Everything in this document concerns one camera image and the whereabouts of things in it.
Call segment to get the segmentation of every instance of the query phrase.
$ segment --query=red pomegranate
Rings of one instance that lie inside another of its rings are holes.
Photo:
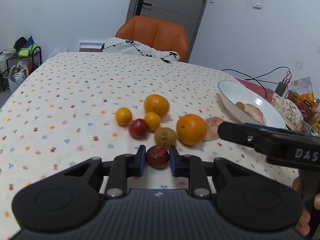
[[[147,132],[148,132],[148,125],[145,120],[138,118],[129,125],[128,131],[132,138],[146,139]]]
[[[162,169],[169,162],[169,153],[163,146],[154,145],[147,151],[146,160],[151,167]]]

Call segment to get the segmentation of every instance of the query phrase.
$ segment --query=power adapter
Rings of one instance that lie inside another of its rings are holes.
[[[283,84],[282,82],[279,82],[275,93],[279,96],[282,96],[284,94],[286,88],[287,88],[287,86],[285,84]]]

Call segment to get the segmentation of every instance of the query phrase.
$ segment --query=tablecloth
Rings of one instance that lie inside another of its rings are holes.
[[[155,144],[153,133],[141,142],[118,126],[118,108],[143,118],[144,99],[159,94],[171,104],[162,127],[175,129],[179,116],[187,113],[233,121],[220,100],[220,80],[239,83],[218,70],[150,57],[75,52],[47,60],[0,110],[0,240],[19,230],[11,201],[21,188],[92,156],[110,161],[135,154],[140,144],[147,149]],[[193,147],[178,141],[176,147],[203,161],[227,158],[288,186],[297,176],[296,170],[267,164],[251,148],[221,139]],[[133,187],[187,188],[188,182],[173,178],[169,167],[160,171],[146,166],[142,178],[128,179],[128,188]]]

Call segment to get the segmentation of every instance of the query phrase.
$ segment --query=bowl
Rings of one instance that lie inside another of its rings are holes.
[[[230,81],[220,81],[218,83],[218,88],[220,90],[221,100],[226,109],[240,123],[247,122],[263,125],[259,121],[253,119],[245,111],[239,109],[235,105],[236,102],[252,104],[259,108],[266,119],[266,126],[286,129],[285,122],[278,111],[255,92]]]

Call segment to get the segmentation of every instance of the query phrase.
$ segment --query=hand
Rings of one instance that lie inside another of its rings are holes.
[[[300,196],[302,194],[302,183],[300,176],[297,177],[293,183],[292,183],[292,189],[296,191]],[[316,195],[314,207],[316,210],[320,210],[320,194]],[[310,222],[310,213],[306,210],[306,208],[303,208],[302,215],[299,219],[299,222],[296,226],[296,229],[302,234],[303,236],[306,236],[310,232],[310,226],[308,223]]]

